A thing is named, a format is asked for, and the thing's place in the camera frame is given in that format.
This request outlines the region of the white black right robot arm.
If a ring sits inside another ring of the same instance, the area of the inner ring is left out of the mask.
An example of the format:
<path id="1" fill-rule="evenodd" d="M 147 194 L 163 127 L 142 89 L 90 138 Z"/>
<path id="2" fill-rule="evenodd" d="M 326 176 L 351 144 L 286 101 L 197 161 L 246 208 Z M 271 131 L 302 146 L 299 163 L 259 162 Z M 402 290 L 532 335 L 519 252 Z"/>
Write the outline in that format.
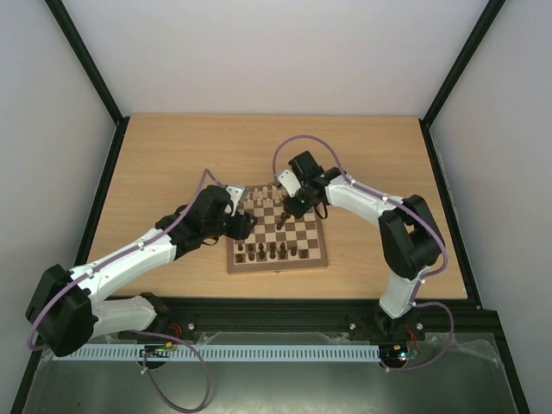
<path id="1" fill-rule="evenodd" d="M 289 167 L 274 172 L 283 187 L 285 212 L 296 218 L 319 205 L 342 208 L 379 229 L 383 255 L 390 269 L 386 290 L 379 299 L 383 310 L 376 317 L 381 335 L 393 338 L 406 327 L 405 314 L 430 270 L 442 259 L 448 265 L 444 239 L 426 201 L 387 195 L 355 180 L 341 165 L 323 169 L 310 152 L 288 161 Z"/>

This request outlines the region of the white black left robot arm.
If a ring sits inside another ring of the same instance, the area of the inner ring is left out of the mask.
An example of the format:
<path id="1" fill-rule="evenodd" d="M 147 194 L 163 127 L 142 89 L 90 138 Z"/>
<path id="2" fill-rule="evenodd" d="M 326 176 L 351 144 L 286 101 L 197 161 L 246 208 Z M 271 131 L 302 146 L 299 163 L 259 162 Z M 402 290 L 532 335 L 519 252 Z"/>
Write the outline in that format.
<path id="1" fill-rule="evenodd" d="M 194 201 L 161 218 L 146 234 L 99 260 L 73 267 L 49 267 L 42 275 L 25 316 L 32 337 L 54 355 L 74 353 L 90 339 L 128 330 L 160 327 L 163 307 L 152 295 L 113 300 L 127 283 L 157 267 L 225 236 L 249 237 L 256 218 L 241 213 L 241 185 L 209 185 Z"/>

